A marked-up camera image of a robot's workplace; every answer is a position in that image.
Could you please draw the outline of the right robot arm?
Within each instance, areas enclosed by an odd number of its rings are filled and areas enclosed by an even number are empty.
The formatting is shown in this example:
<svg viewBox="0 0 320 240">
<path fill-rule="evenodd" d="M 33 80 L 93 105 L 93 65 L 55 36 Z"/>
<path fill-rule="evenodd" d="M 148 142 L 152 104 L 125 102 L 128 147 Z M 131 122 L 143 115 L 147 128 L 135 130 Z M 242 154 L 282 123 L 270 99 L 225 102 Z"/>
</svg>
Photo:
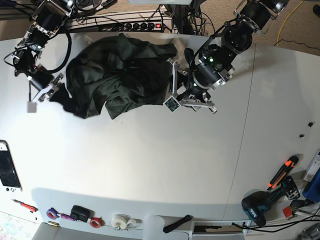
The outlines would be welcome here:
<svg viewBox="0 0 320 240">
<path fill-rule="evenodd" d="M 38 104 L 44 100 L 69 104 L 67 88 L 61 80 L 64 75 L 60 71 L 67 65 L 72 50 L 72 37 L 66 27 L 68 20 L 75 13 L 74 0 L 43 0 L 31 17 L 33 23 L 14 51 L 3 58 L 3 61 L 14 68 L 14 76 L 23 75 L 29 84 L 37 90 L 30 104 Z M 58 34 L 67 37 L 67 49 L 62 63 L 54 69 L 47 69 L 37 63 L 48 41 Z"/>
</svg>

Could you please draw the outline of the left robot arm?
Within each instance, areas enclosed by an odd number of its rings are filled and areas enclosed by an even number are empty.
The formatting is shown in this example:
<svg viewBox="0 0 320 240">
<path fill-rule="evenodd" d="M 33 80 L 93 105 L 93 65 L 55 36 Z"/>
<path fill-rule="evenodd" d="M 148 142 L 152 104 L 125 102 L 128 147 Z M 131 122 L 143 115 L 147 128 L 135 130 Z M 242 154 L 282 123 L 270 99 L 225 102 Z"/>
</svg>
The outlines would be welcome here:
<svg viewBox="0 0 320 240">
<path fill-rule="evenodd" d="M 226 21 L 196 52 L 185 49 L 188 69 L 167 59 L 172 66 L 172 87 L 163 105 L 171 113 L 181 107 L 195 112 L 206 108 L 216 113 L 209 90 L 225 85 L 233 77 L 233 60 L 251 47 L 253 34 L 264 35 L 269 30 L 288 3 L 287 0 L 243 0 L 234 10 L 234 19 Z"/>
</svg>

